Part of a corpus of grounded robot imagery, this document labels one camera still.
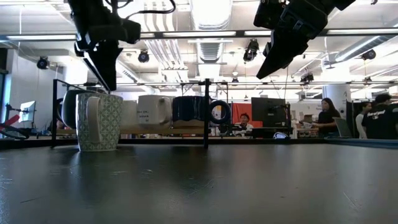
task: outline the blue mug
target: blue mug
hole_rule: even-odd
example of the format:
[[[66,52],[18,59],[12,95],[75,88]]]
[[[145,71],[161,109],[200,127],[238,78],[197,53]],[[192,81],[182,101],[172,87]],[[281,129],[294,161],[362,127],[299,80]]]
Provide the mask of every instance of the blue mug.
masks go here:
[[[229,105],[221,100],[213,101],[209,105],[209,111],[205,111],[205,101],[203,96],[178,96],[173,100],[173,124],[179,121],[199,121],[204,122],[205,113],[209,113],[209,119],[215,124],[223,124],[231,117],[231,108]],[[212,115],[214,107],[222,106],[225,110],[225,116],[217,119]]]

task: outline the mug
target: mug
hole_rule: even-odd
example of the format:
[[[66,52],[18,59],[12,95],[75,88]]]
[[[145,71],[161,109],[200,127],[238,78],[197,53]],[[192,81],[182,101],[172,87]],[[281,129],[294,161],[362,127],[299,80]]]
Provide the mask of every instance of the mug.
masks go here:
[[[205,111],[204,96],[178,96],[173,100],[173,127],[203,127],[205,113],[209,113],[209,119],[215,124],[223,124],[231,117],[231,108],[221,100],[213,101],[209,105],[209,111]],[[222,106],[225,110],[225,116],[221,119],[214,117],[214,107]]]
[[[139,96],[137,120],[142,128],[170,128],[172,123],[171,97],[159,95]]]
[[[119,141],[123,98],[101,93],[76,96],[76,126],[80,151],[113,151]]]
[[[137,101],[124,100],[122,104],[121,129],[132,129],[138,126]]]
[[[63,96],[61,117],[63,123],[70,129],[76,129],[76,95],[92,93],[88,90],[68,90]]]

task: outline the wooden shelf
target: wooden shelf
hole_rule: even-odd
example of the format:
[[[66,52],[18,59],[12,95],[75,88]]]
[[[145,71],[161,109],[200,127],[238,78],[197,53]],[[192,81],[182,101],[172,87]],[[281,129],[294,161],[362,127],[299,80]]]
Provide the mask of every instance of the wooden shelf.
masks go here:
[[[203,128],[193,129],[122,129],[121,134],[203,134]],[[76,130],[58,129],[57,134],[76,134]]]

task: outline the computer monitor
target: computer monitor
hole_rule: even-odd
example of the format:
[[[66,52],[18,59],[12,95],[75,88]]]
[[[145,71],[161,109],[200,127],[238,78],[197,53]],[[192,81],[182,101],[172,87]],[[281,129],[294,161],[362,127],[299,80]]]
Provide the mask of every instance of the computer monitor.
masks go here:
[[[284,99],[251,98],[253,121],[262,121],[263,127],[287,127],[286,102]]]
[[[36,101],[21,103],[21,112],[19,112],[19,122],[34,122]]]

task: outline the person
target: person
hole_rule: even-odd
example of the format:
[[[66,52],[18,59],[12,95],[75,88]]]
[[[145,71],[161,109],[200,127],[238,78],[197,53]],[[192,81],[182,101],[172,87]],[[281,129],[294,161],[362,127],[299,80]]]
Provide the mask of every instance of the person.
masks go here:
[[[398,111],[389,107],[390,94],[380,94],[375,106],[364,115],[362,126],[368,139],[398,139]]]
[[[244,136],[245,133],[251,132],[253,130],[253,125],[249,124],[250,117],[247,113],[243,113],[240,116],[241,122],[238,123],[241,131],[233,131],[235,136]]]
[[[363,126],[362,126],[362,121],[363,121],[363,116],[370,109],[372,109],[372,104],[371,104],[371,102],[362,102],[361,103],[361,108],[362,108],[362,111],[355,118],[355,124],[356,124],[356,129],[359,132],[359,138],[360,139],[367,139],[366,132],[365,132]]]
[[[322,111],[318,115],[318,123],[313,124],[313,127],[319,129],[318,133],[321,138],[339,136],[336,121],[333,118],[340,118],[340,113],[336,110],[331,99],[324,98],[322,100]]]

